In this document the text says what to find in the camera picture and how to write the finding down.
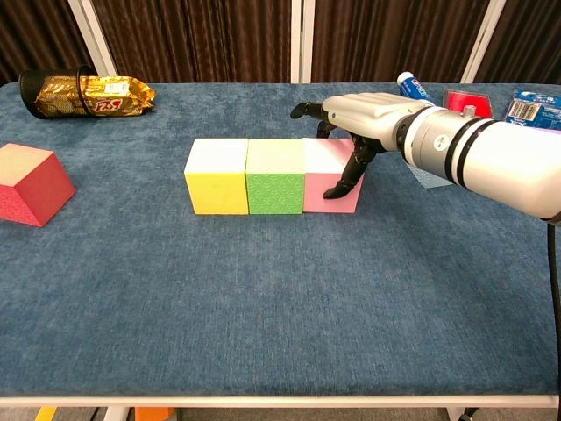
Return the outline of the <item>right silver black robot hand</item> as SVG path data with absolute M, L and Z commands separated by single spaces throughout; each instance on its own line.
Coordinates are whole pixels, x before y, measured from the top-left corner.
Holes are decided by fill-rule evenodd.
M 329 137 L 336 128 L 351 135 L 352 154 L 341 178 L 323 193 L 323 198 L 334 200 L 349 194 L 377 154 L 399 149 L 399 129 L 415 114 L 429 107 L 424 101 L 388 93 L 345 94 L 331 96 L 321 103 L 297 104 L 290 117 L 310 116 L 318 120 L 318 138 Z

